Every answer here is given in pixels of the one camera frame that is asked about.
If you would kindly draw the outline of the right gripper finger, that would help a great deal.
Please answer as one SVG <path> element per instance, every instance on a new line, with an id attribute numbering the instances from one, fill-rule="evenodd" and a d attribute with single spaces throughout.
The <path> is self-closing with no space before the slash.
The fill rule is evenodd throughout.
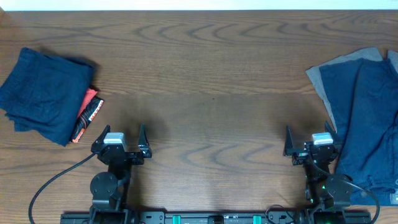
<path id="1" fill-rule="evenodd" d="M 339 142 L 338 135 L 335 132 L 335 130 L 330 126 L 329 122 L 325 121 L 324 127 L 325 127 L 325 131 L 330 134 L 330 136 L 333 140 L 333 143 L 337 144 Z"/>
<path id="2" fill-rule="evenodd" d="M 284 144 L 284 156 L 291 156 L 295 152 L 294 142 L 289 125 L 286 126 L 285 144 Z"/>

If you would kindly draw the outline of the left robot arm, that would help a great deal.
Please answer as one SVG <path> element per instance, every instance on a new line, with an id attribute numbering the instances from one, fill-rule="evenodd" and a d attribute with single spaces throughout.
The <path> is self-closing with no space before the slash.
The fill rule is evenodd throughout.
<path id="1" fill-rule="evenodd" d="M 138 150 L 128 152 L 123 133 L 113 133 L 109 125 L 91 145 L 91 152 L 108 166 L 106 172 L 95 175 L 90 183 L 93 195 L 89 224 L 137 224 L 139 214 L 127 207 L 131 183 L 131 168 L 144 164 L 152 157 L 144 125 L 139 131 Z"/>

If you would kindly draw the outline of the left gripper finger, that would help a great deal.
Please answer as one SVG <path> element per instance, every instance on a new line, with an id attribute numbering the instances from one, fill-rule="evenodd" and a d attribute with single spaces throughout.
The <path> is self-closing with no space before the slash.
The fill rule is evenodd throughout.
<path id="1" fill-rule="evenodd" d="M 110 125 L 106 125 L 103 132 L 97 137 L 97 139 L 91 145 L 92 150 L 102 150 L 104 148 L 104 139 L 106 135 L 110 132 Z"/>
<path id="2" fill-rule="evenodd" d="M 147 140 L 145 126 L 143 124 L 140 127 L 138 148 L 141 152 L 150 152 L 150 145 Z"/>

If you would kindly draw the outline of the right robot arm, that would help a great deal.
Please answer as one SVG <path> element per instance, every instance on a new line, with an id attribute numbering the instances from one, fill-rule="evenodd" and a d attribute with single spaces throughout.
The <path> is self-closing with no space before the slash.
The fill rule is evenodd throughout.
<path id="1" fill-rule="evenodd" d="M 305 198 L 311 205 L 294 213 L 294 223 L 343 223 L 344 209 L 350 205 L 352 187 L 345 184 L 351 179 L 344 174 L 332 174 L 329 165 L 337 157 L 341 142 L 329 123 L 325 132 L 315 133 L 312 140 L 295 147 L 290 128 L 285 131 L 283 155 L 292 158 L 294 166 L 305 171 Z"/>

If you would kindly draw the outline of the dark blue denim shorts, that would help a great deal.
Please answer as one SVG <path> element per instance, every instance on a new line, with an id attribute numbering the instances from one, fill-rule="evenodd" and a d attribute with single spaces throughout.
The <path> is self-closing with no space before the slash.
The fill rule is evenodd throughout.
<path id="1" fill-rule="evenodd" d="M 397 205 L 397 70 L 389 59 L 320 67 L 343 147 L 337 173 Z"/>

